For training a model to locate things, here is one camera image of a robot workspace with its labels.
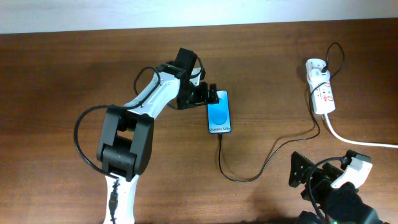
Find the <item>blue phone screen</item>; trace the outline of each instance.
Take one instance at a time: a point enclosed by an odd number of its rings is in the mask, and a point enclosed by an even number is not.
[[[229,119],[228,93],[226,90],[217,91],[220,102],[207,105],[207,115],[209,120],[209,132],[229,133],[231,132],[231,120]]]

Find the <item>white robotic arm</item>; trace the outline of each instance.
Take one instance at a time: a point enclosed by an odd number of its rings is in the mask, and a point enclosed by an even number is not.
[[[198,74],[200,68],[194,68],[192,75]],[[175,78],[173,75],[165,72],[160,72],[160,85],[150,95],[150,97],[142,104],[142,106],[128,110],[134,114],[147,114],[151,118],[156,119],[163,108],[169,103],[170,100],[174,99],[178,95],[180,89],[180,80]],[[124,106],[132,106],[137,102],[141,101],[148,93],[155,87],[158,82],[157,75],[154,75],[152,81],[145,87],[145,89],[132,101],[126,103]],[[193,86],[198,86],[200,82],[200,76],[190,79]],[[136,187],[139,175],[135,175],[131,181],[126,181],[126,178],[112,173],[116,177],[119,177],[117,187],[116,201],[111,200],[111,194],[114,192],[115,179],[106,176],[106,184],[108,186],[108,196],[106,204],[106,216],[104,224],[113,224],[113,218],[111,217],[111,210],[109,209],[109,203],[117,202],[116,209],[114,211],[114,223],[134,223],[134,197],[136,194]]]
[[[216,85],[201,82],[205,71],[202,64],[193,68],[196,61],[196,54],[180,49],[175,61],[154,69],[152,81],[135,99],[123,108],[107,107],[97,151],[101,171],[109,174],[104,224],[134,223],[137,180],[149,163],[154,120],[169,101],[177,98],[178,110],[218,103]],[[127,130],[134,132],[133,139],[118,135]]]

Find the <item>wooden table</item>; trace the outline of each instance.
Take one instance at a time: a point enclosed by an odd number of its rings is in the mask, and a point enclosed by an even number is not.
[[[334,41],[346,53],[332,81],[336,132],[397,144],[397,19],[0,35],[0,222],[102,223],[106,182],[76,152],[73,125],[90,106],[133,99],[138,71],[174,59],[180,47],[201,57],[208,83],[228,90],[233,132],[224,136],[225,169],[253,176],[271,149],[316,132],[305,61],[325,58]],[[331,50],[331,71],[340,60]],[[151,76],[142,77],[140,90]],[[103,116],[93,112],[80,128],[93,161]],[[313,211],[301,199],[303,186],[288,185],[290,155],[298,151],[316,162],[348,149],[373,159],[359,195],[382,220],[398,222],[397,149],[346,144],[317,120],[319,137],[286,145],[259,180],[237,184],[218,170],[217,136],[208,134],[205,107],[165,108],[138,181],[137,222],[234,223]]]

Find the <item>black bracket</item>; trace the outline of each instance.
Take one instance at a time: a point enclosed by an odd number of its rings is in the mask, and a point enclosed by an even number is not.
[[[343,170],[351,163],[353,157],[367,162],[371,161],[370,157],[349,150],[341,163]],[[304,200],[309,201],[307,180],[310,171],[314,167],[314,163],[298,152],[293,152],[291,165],[289,185],[296,188],[300,184],[305,184],[306,188],[301,192],[301,196]],[[358,189],[355,189],[355,186],[351,182],[343,184],[339,189],[331,187],[331,183],[342,174],[342,170],[329,163],[324,164],[322,169],[317,168],[315,170],[310,180],[310,190],[315,202],[321,205],[321,209],[325,214],[339,222],[382,223],[378,219],[376,211],[362,202],[361,198],[357,195]],[[309,221],[312,219],[302,218],[302,220]]]
[[[164,63],[156,68],[159,72],[169,73],[180,80],[180,89],[177,95],[179,110],[219,102],[216,84],[208,86],[206,82],[201,82],[195,86],[190,82],[197,59],[198,56],[193,51],[180,48],[174,61]],[[205,74],[203,69],[200,80],[204,79]]]
[[[134,138],[118,136],[118,131],[132,131]],[[154,118],[121,109],[108,109],[105,114],[101,138],[98,144],[97,160],[102,169],[113,172],[131,181],[141,175],[152,153]]]

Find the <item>white power strip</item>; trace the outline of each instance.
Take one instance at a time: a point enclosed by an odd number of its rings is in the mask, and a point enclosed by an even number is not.
[[[310,84],[310,91],[314,91],[312,95],[313,110],[316,114],[326,114],[336,109],[335,100],[331,92],[330,72],[327,70],[322,73],[326,62],[321,59],[309,59],[305,63],[307,69],[307,81]]]
[[[336,106],[329,81],[330,72],[327,70],[326,72],[322,73],[322,69],[325,67],[325,65],[326,62],[324,60],[312,58],[307,60],[307,62],[305,63],[305,68],[307,69],[307,81],[310,84],[310,91],[312,92],[314,89],[316,89],[312,95],[313,110],[316,114],[320,114],[323,116],[323,119],[325,119],[330,132],[339,140],[350,144],[357,144],[361,146],[398,148],[398,145],[392,144],[358,142],[348,140],[339,136],[335,132],[335,130],[333,130],[330,124],[328,113],[334,111],[336,109]]]

